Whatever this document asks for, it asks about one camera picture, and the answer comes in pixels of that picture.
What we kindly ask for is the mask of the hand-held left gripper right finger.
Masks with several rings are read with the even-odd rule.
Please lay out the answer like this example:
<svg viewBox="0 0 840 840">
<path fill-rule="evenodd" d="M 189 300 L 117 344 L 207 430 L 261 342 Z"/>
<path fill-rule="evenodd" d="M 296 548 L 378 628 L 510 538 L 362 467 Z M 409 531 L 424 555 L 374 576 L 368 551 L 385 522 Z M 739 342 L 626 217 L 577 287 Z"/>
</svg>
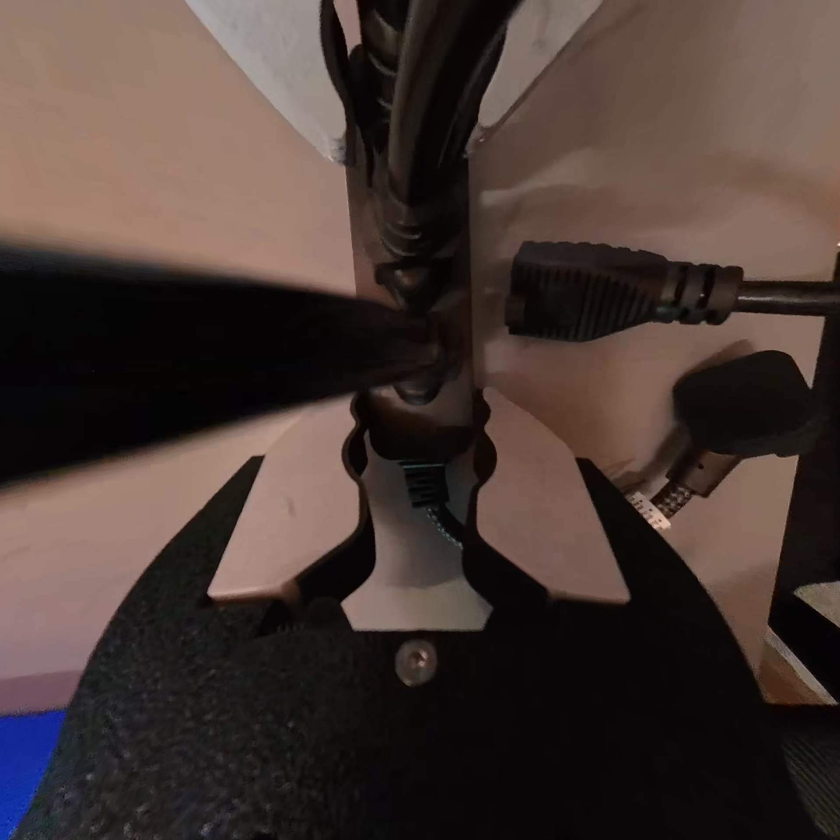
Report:
<svg viewBox="0 0 840 840">
<path fill-rule="evenodd" d="M 476 398 L 462 561 L 493 607 L 630 600 L 572 449 L 493 387 Z"/>
</svg>

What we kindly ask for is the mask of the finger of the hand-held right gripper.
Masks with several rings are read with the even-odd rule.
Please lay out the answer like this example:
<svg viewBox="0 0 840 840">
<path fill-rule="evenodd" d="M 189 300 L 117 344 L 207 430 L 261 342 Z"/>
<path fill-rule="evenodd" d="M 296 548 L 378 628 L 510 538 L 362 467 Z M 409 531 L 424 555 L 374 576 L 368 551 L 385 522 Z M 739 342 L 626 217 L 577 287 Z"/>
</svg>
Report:
<svg viewBox="0 0 840 840">
<path fill-rule="evenodd" d="M 469 144 L 483 144 L 514 113 L 602 1 L 525 1 L 512 16 Z"/>
<path fill-rule="evenodd" d="M 304 140 L 331 162 L 350 161 L 347 48 L 334 2 L 186 4 Z"/>
</svg>

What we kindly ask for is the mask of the blue plastic bin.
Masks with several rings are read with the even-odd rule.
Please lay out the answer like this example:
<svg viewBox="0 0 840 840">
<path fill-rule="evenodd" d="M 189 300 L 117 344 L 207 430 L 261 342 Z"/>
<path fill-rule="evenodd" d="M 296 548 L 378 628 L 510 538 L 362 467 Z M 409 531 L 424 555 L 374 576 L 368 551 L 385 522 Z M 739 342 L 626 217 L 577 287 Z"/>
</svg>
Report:
<svg viewBox="0 0 840 840">
<path fill-rule="evenodd" d="M 1 838 L 11 837 L 35 794 L 58 739 L 64 710 L 1 718 Z"/>
</svg>

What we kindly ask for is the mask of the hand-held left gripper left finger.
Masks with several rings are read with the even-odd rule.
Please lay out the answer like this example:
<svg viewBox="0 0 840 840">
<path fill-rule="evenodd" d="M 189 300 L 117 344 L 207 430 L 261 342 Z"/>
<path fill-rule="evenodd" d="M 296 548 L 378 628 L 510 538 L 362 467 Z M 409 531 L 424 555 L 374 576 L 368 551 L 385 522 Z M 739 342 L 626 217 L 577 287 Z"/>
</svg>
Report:
<svg viewBox="0 0 840 840">
<path fill-rule="evenodd" d="M 268 449 L 208 587 L 215 602 L 343 601 L 375 567 L 356 398 L 295 413 Z"/>
</svg>

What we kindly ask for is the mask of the black power strip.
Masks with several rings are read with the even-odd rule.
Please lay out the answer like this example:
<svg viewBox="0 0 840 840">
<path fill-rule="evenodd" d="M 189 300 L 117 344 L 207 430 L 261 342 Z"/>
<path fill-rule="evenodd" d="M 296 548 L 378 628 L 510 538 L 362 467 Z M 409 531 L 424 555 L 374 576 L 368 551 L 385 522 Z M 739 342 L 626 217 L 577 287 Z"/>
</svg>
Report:
<svg viewBox="0 0 840 840">
<path fill-rule="evenodd" d="M 376 453 L 445 463 L 475 437 L 469 183 L 461 165 L 451 189 L 411 208 L 388 192 L 386 171 L 348 171 L 355 289 L 430 328 L 440 357 L 431 372 L 360 398 Z"/>
</svg>

